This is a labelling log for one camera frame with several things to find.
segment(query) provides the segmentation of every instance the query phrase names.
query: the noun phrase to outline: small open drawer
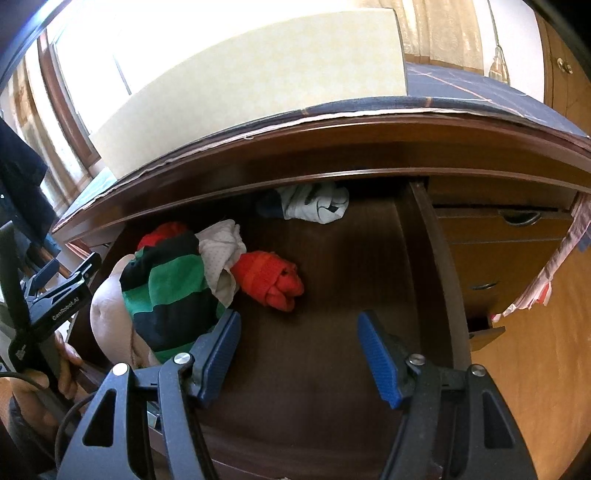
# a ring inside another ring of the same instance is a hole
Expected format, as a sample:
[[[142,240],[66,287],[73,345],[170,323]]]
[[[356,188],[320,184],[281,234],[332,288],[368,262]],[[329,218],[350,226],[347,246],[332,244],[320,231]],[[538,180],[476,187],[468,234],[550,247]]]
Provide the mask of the small open drawer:
[[[292,313],[240,292],[232,304],[242,316],[241,341],[220,397],[199,412],[221,478],[379,477],[400,412],[380,399],[358,342],[364,309],[435,364],[470,364],[460,285],[422,182],[346,186],[349,208],[327,225],[259,218],[248,194],[128,224],[105,258],[101,278],[162,221],[182,220],[198,231],[233,218],[248,249],[297,264],[306,293]],[[85,311],[70,342],[104,363]]]

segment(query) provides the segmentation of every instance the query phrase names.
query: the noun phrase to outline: blue gripper pad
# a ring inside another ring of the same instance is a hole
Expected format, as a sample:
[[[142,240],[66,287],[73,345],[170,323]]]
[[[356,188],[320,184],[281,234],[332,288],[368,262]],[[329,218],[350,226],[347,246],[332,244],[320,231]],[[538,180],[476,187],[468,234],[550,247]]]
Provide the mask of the blue gripper pad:
[[[207,407],[219,396],[241,332],[240,314],[227,309],[214,329],[201,335],[191,348],[195,358],[193,382],[199,388],[197,400],[202,407]]]
[[[379,320],[372,318],[369,312],[362,312],[357,321],[357,336],[380,397],[390,403],[391,408],[397,408],[402,394],[398,388],[398,371],[386,346],[388,334]]]

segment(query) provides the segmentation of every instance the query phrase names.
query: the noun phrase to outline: white wall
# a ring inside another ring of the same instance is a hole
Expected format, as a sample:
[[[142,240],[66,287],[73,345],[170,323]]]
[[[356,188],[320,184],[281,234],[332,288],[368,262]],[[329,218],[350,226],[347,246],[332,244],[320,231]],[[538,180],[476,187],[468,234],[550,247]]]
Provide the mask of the white wall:
[[[484,74],[495,56],[495,35],[486,0],[473,0],[482,38]],[[544,56],[534,11],[522,0],[491,0],[511,86],[544,102]]]

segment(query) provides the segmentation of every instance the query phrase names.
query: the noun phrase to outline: curtain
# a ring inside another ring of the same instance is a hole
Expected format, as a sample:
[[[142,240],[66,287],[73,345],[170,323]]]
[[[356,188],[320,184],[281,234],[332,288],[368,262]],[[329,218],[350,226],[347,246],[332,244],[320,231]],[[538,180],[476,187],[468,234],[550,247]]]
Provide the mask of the curtain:
[[[355,0],[355,6],[394,9],[406,61],[484,75],[472,0]]]
[[[48,167],[41,190],[60,216],[92,177],[69,146],[53,111],[41,76],[36,43],[12,75],[8,95],[17,133]]]

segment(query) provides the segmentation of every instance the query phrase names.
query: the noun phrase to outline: brass knob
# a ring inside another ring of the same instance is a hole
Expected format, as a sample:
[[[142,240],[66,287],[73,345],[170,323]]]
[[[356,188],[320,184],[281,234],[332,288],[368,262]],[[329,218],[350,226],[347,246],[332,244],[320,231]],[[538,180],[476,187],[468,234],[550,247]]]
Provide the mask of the brass knob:
[[[569,75],[573,74],[573,68],[570,66],[570,64],[563,60],[563,59],[557,59],[556,63],[558,64],[558,68],[565,73],[568,73]]]

